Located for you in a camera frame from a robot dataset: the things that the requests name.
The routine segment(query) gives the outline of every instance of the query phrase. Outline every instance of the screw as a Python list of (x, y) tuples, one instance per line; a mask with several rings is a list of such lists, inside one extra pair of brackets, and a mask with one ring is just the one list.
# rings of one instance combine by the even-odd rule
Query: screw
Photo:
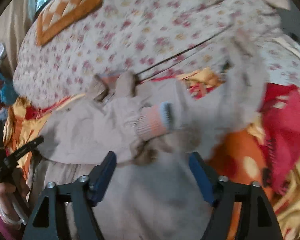
[(260, 187), (261, 185), (258, 181), (255, 180), (254, 182), (252, 182), (252, 186), (253, 187)]
[(83, 175), (83, 176), (81, 176), (80, 178), (79, 178), (79, 181), (80, 182), (86, 182), (86, 181), (88, 181), (89, 180), (89, 176), (87, 176), (87, 175)]
[(53, 181), (51, 181), (51, 182), (49, 182), (48, 184), (47, 184), (47, 188), (53, 188), (53, 187), (55, 187), (56, 186), (56, 184), (55, 184), (55, 182), (53, 182)]
[(219, 176), (218, 180), (223, 181), (223, 182), (227, 182), (229, 179), (228, 179), (227, 176), (221, 175), (221, 176)]

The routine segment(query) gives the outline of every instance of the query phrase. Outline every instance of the brown fabric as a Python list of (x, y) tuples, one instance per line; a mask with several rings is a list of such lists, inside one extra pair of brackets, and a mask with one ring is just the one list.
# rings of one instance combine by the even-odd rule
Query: brown fabric
[[(69, 4), (72, 4), (74, 8), (64, 13)], [(102, 0), (52, 0), (38, 17), (37, 44), (40, 46), (46, 44), (63, 29), (85, 17), (101, 4)], [(51, 24), (53, 17), (59, 17), (59, 19)]]

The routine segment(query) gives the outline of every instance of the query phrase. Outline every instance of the orange border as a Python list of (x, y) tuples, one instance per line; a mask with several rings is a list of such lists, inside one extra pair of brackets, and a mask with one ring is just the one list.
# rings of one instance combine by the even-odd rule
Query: orange border
[(45, 32), (42, 31), (42, 11), (37, 20), (37, 45), (43, 46), (48, 41), (52, 40), (59, 32), (74, 23), (75, 21), (85, 17), (96, 7), (102, 6), (102, 0), (85, 0), (84, 3), (79, 4), (70, 13), (63, 16), (60, 20), (54, 23)]

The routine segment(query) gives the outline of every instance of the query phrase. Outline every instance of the hand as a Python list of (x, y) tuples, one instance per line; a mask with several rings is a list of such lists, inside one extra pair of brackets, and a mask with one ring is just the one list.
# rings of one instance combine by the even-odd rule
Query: hand
[[(23, 170), (18, 168), (16, 171), (18, 175), (20, 176), (19, 179), (19, 189), (20, 189), (20, 195), (22, 197), (26, 197), (26, 195), (29, 193), (30, 189), (26, 183), (26, 180), (23, 178)], [(12, 202), (9, 198), (9, 194), (12, 194), (16, 191), (16, 187), (10, 183), (2, 182), (0, 183), (0, 209), (13, 221), (19, 221), (20, 218), (17, 215), (16, 211), (13, 208)]]

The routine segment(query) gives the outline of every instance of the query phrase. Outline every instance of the floral fabric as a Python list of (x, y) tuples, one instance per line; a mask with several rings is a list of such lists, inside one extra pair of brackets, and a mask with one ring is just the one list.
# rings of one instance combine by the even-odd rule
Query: floral fabric
[(14, 86), (43, 108), (85, 92), (94, 74), (130, 69), (144, 80), (207, 66), (220, 72), (225, 38), (238, 26), (256, 40), (271, 82), (300, 85), (300, 60), (271, 41), (282, 34), (280, 17), (263, 0), (104, 0), (44, 47), (36, 45), (34, 23)]

